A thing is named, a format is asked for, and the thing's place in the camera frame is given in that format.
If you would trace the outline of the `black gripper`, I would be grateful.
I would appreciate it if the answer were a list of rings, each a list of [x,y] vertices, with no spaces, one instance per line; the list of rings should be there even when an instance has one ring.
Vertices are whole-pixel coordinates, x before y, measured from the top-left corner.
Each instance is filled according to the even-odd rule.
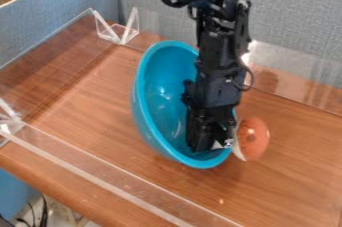
[[[186,141],[194,153],[230,148],[236,141],[234,109],[245,91],[245,70],[200,71],[184,81]]]

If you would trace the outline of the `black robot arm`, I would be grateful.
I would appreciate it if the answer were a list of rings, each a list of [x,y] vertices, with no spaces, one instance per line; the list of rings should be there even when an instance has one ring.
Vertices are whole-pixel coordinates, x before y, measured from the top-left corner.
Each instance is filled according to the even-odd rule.
[[[197,77],[184,82],[188,107],[186,141],[194,152],[225,148],[234,140],[234,108],[246,80],[254,78],[241,57],[249,51],[250,0],[162,0],[185,7],[197,22]]]

